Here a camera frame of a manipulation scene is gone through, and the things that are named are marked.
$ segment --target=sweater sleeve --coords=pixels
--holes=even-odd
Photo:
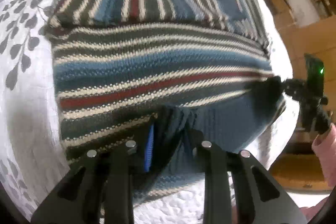
[[[312,149],[319,158],[323,175],[330,187],[336,185],[336,127],[331,124],[327,137],[321,142],[317,137],[312,144]]]

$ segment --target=pink sleeve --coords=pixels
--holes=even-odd
[[[323,175],[330,187],[336,185],[336,128],[331,125],[328,136],[322,143],[318,139],[313,141],[312,149],[319,157]]]
[[[328,136],[323,142],[320,142],[318,138],[313,141],[312,149],[319,157],[323,175],[330,187],[336,185],[336,128],[334,124],[331,124],[331,129]],[[308,221],[323,207],[327,198],[320,201],[316,206],[311,208],[301,208]]]

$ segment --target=black metal bracket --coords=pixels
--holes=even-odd
[[[238,223],[306,224],[306,218],[286,191],[253,157],[223,151],[215,143],[203,140],[203,134],[191,130],[188,138],[192,162],[205,172],[204,224],[231,224],[231,196],[228,172],[231,172]],[[110,153],[87,156],[56,185],[31,218],[32,224],[133,224],[132,168],[136,143],[128,143]],[[105,214],[100,209],[104,204]],[[336,190],[310,222],[325,224],[335,219]]]

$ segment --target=striped sweater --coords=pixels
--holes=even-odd
[[[54,8],[46,30],[70,163],[135,138],[164,107],[180,112],[165,122],[179,121],[157,129],[156,143],[188,123],[230,151],[278,110],[278,93],[265,100],[273,74],[256,0],[54,0]]]

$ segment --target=bed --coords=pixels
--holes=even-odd
[[[51,47],[43,36],[53,0],[0,0],[0,181],[29,220],[69,170],[58,132]],[[268,33],[271,66],[292,78],[286,48],[272,15],[258,0]],[[286,109],[249,150],[266,168],[281,153],[296,125],[299,105],[284,95]],[[136,223],[202,221],[204,180],[166,190],[158,200],[136,206]]]

